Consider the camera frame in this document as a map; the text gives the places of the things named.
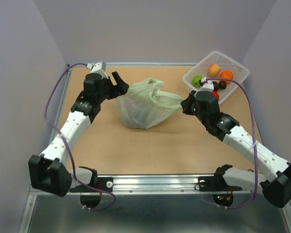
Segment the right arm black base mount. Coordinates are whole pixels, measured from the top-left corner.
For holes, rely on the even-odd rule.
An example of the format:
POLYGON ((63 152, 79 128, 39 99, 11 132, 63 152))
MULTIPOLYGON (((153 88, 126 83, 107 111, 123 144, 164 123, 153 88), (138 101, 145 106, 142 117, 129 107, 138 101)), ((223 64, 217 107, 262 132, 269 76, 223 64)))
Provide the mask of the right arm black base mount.
POLYGON ((195 190, 201 192, 219 192, 219 191, 241 191, 238 186, 228 185, 222 177, 216 176, 200 176, 195 184, 195 190))

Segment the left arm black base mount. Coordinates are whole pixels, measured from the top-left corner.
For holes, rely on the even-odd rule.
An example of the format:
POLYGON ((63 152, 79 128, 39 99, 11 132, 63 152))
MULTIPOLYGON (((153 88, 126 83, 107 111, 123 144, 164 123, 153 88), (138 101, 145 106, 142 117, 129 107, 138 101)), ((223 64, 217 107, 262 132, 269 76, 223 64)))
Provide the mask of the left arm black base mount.
MULTIPOLYGON (((90 187, 94 187, 96 189, 102 190, 102 191, 107 191, 107 192, 113 192, 113 183, 114 183, 114 178, 113 177, 101 177, 99 176, 97 178, 97 181, 90 181, 88 184, 90 187)), ((88 187, 85 187, 79 183, 73 188, 70 189, 71 193, 83 193, 83 192, 93 192, 92 189, 89 189, 88 187)))

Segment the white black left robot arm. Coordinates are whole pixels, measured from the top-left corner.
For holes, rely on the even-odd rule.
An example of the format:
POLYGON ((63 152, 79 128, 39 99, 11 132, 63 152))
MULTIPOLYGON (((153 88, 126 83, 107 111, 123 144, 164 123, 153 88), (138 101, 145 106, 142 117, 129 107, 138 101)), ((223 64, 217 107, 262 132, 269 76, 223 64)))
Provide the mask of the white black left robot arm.
POLYGON ((129 88, 116 71, 112 72, 112 77, 116 84, 112 84, 110 77, 102 71, 86 75, 84 88, 62 128, 55 129, 57 135, 51 143, 28 161, 33 188, 63 197, 72 188, 72 182, 78 181, 76 171, 66 169, 67 159, 72 159, 72 148, 100 112, 101 104, 125 95, 129 88))

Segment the pale green plastic bag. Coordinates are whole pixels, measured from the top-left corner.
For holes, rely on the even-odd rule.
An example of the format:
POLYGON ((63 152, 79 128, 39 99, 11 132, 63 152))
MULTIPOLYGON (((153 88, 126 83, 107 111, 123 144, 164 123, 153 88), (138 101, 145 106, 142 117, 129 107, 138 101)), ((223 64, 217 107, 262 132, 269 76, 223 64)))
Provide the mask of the pale green plastic bag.
POLYGON ((162 91, 164 82, 148 78, 130 85, 123 96, 116 98, 119 119, 130 129, 149 129, 181 110, 183 98, 162 91))

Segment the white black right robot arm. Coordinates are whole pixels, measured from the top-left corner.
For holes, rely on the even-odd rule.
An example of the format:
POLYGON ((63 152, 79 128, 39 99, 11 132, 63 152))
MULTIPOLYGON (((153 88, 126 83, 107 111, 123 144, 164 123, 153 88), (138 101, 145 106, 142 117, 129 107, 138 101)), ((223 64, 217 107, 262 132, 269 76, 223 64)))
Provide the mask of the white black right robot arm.
POLYGON ((218 168, 213 183, 218 189, 237 186, 261 193, 273 206, 285 207, 291 200, 291 162, 256 141, 237 120, 220 111, 217 98, 209 91, 191 91, 181 102, 182 112, 195 116, 206 131, 250 161, 258 172, 230 165, 218 168))

